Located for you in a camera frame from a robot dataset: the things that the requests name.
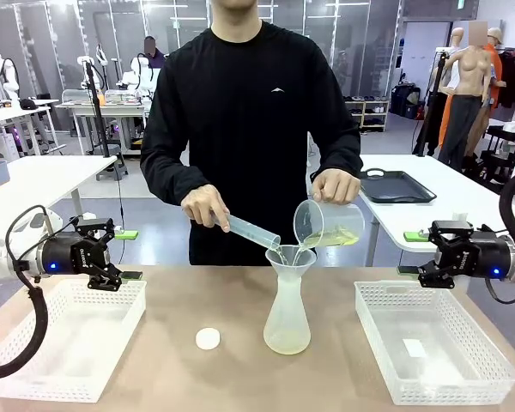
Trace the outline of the translucent plastic funnel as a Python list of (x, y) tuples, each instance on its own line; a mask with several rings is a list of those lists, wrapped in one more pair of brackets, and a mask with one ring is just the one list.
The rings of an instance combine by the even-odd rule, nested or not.
[(297, 245), (279, 245), (275, 250), (267, 250), (265, 257), (283, 281), (299, 280), (317, 261), (312, 249)]

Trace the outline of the white headless-look mannequin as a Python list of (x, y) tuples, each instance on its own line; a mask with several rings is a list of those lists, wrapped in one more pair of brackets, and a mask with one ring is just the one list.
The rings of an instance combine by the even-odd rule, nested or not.
[[(460, 50), (460, 44), (464, 36), (464, 29), (462, 27), (456, 27), (451, 31), (451, 46), (449, 56), (452, 57), (456, 52)], [(446, 87), (449, 89), (449, 94), (456, 89), (459, 83), (459, 72), (458, 62), (455, 62), (451, 66), (449, 81)]]

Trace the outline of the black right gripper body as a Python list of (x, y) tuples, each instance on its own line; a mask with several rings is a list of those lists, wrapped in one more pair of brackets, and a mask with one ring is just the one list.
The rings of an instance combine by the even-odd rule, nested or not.
[(443, 268), (450, 276), (505, 279), (512, 258), (504, 239), (464, 239), (448, 244), (443, 251)]

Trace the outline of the translucent conical flask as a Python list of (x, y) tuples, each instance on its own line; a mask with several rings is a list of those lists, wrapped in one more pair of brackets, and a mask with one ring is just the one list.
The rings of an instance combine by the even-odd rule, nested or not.
[(264, 341), (278, 354), (303, 352), (311, 341), (301, 278), (277, 277), (277, 292), (264, 326)]

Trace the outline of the clear plastic beaker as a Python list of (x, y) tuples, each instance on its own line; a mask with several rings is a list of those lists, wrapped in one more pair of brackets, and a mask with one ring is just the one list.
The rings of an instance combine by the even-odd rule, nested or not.
[(354, 245), (365, 230), (365, 220), (354, 204), (335, 205), (308, 199), (295, 210), (293, 229), (302, 248)]

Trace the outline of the black plastic tray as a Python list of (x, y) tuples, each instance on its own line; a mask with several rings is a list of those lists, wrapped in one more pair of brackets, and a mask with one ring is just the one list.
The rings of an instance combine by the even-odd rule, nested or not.
[(360, 173), (361, 189), (377, 204), (431, 203), (437, 196), (404, 171), (370, 168)]

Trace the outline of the person's left hand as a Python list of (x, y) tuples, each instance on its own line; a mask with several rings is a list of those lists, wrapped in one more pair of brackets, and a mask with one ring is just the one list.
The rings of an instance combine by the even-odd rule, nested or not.
[(312, 181), (312, 197), (315, 202), (346, 205), (359, 195), (361, 181), (341, 169), (329, 168)]

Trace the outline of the mannequin in orange clothes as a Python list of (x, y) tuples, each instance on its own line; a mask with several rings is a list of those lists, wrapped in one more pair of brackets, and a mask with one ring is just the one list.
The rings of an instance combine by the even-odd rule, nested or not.
[[(488, 90), (488, 98), (479, 110), (476, 120), (471, 126), (470, 133), (468, 135), (468, 141), (466, 146), (465, 155), (472, 157), (475, 153), (476, 145), (482, 138), (482, 134), (488, 127), (488, 121), (490, 112), (498, 104), (498, 98), (500, 90), (506, 87), (506, 83), (502, 80), (502, 62), (496, 49), (497, 45), (500, 45), (502, 41), (502, 32), (498, 27), (491, 27), (488, 30), (488, 43), (484, 47), (489, 52), (491, 57), (491, 82)], [(457, 64), (454, 63), (451, 67), (450, 80), (439, 90), (439, 96), (446, 97), (445, 109), (443, 111), (443, 118), (439, 129), (439, 145), (442, 145), (445, 139), (445, 133), (448, 126), (450, 111), (451, 111), (451, 99), (456, 86), (459, 83), (459, 73)]]

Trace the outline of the white side table with tray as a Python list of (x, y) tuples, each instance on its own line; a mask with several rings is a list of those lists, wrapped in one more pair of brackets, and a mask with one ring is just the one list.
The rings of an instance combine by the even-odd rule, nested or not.
[(356, 200), (366, 224), (360, 241), (347, 247), (318, 248), (319, 266), (364, 266), (371, 242), (375, 244), (376, 267), (424, 264), (433, 257), (434, 245), (408, 242), (403, 234), (428, 228), (436, 220), (450, 220), (455, 214), (466, 214), (474, 227), (485, 224), (496, 232), (505, 228), (497, 194), (432, 157), (363, 154), (360, 158), (364, 171), (379, 168), (406, 172), (436, 198), (424, 204), (385, 205), (370, 201), (362, 192)]

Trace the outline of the white background robot with workbench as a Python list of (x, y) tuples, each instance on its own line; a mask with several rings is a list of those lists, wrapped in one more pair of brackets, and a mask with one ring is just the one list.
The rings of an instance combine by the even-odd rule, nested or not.
[(130, 71), (124, 72), (119, 86), (128, 90), (135, 90), (141, 97), (154, 96), (160, 69), (151, 67), (149, 59), (139, 53), (132, 58)]

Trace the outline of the person's right forearm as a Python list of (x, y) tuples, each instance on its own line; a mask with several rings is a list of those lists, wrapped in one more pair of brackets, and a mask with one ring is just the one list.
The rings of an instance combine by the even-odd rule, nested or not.
[(197, 167), (158, 156), (142, 159), (141, 170), (149, 191), (167, 204), (180, 206), (183, 199), (209, 181)]

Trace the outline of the white round flask cap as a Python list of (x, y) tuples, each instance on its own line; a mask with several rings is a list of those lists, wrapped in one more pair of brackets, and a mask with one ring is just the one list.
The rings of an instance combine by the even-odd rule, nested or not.
[(195, 343), (201, 350), (212, 350), (217, 348), (221, 342), (220, 332), (211, 327), (199, 330), (195, 335)]

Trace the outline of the white workbench with trays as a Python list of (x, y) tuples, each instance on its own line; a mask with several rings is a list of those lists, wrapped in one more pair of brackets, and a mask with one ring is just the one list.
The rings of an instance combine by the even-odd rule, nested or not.
[[(151, 101), (133, 90), (107, 90), (99, 95), (100, 112), (104, 126), (114, 126), (112, 139), (120, 146), (123, 155), (139, 156), (141, 153), (142, 130), (147, 125)], [(67, 89), (57, 108), (67, 110), (72, 116), (80, 146), (86, 148), (84, 154), (91, 154), (100, 143), (94, 107), (87, 89)]]

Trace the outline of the clear graduated cylinder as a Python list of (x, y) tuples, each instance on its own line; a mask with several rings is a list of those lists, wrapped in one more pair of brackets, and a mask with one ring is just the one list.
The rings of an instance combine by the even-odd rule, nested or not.
[(244, 221), (236, 216), (229, 215), (227, 219), (229, 222), (230, 233), (235, 233), (268, 250), (276, 250), (280, 246), (281, 237), (279, 235), (267, 231), (248, 221)]

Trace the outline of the black bag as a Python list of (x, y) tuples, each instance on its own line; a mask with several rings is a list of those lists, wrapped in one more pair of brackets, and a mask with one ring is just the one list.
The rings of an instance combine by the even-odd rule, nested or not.
[(391, 90), (390, 112), (401, 117), (415, 119), (420, 97), (421, 89), (414, 83), (398, 84)]

